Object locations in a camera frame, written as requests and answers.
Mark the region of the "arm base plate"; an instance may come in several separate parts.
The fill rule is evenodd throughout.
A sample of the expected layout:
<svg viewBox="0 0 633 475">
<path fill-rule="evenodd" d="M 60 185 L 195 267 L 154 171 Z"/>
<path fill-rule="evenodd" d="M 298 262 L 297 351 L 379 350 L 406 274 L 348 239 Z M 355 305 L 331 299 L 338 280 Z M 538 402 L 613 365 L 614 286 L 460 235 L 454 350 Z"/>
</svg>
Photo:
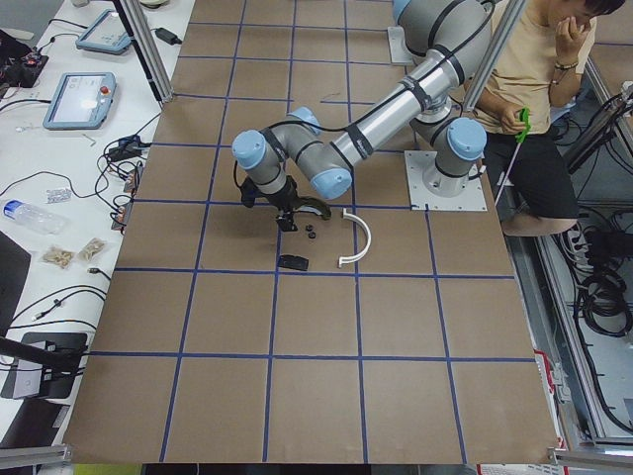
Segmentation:
<svg viewBox="0 0 633 475">
<path fill-rule="evenodd" d="M 391 63 L 395 65 L 415 65 L 411 52 L 407 49 L 404 29 L 400 26 L 387 28 Z"/>
<path fill-rule="evenodd" d="M 405 151 L 410 207 L 414 211 L 486 212 L 477 163 L 463 177 L 452 178 L 435 167 L 435 157 L 435 151 Z"/>
</svg>

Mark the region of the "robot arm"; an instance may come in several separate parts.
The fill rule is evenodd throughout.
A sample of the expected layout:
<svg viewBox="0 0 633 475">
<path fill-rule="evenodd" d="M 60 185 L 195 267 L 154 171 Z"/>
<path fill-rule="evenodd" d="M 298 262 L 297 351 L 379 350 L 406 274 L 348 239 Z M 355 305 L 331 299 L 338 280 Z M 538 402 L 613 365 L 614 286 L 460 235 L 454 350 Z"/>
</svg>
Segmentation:
<svg viewBox="0 0 633 475">
<path fill-rule="evenodd" d="M 327 220 L 328 201 L 352 184 L 354 167 L 405 126 L 436 150 L 422 173 L 436 196 L 461 194 L 484 152 L 487 134 L 475 120 L 452 110 L 449 94 L 479 68 L 492 36 L 492 1 L 397 1 L 393 15 L 404 31 L 406 49 L 420 64 L 362 117 L 323 142 L 313 112 L 301 107 L 261 130 L 240 133 L 232 142 L 235 165 L 247 176 L 240 184 L 247 208 L 265 198 L 278 210 L 284 232 L 296 230 L 294 215 L 315 213 Z"/>
</svg>

